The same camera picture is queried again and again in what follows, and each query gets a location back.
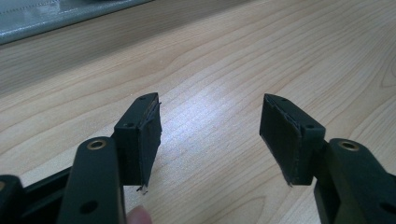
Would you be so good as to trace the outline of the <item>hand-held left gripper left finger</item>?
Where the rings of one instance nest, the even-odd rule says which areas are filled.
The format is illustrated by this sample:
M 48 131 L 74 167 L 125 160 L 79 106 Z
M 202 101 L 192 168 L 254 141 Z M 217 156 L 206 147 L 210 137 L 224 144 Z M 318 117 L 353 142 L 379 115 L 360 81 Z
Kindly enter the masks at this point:
M 126 224 L 123 188 L 147 188 L 161 135 L 159 94 L 153 92 L 132 103 L 111 136 L 81 143 L 57 224 Z

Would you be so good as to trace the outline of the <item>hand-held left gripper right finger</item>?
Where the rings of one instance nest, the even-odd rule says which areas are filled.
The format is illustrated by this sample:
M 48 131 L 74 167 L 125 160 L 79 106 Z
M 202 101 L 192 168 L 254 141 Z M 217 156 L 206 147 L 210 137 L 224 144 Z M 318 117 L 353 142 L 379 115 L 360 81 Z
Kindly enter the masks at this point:
M 290 100 L 263 96 L 260 136 L 288 185 L 315 186 L 322 224 L 396 224 L 396 175 L 364 145 L 325 132 Z

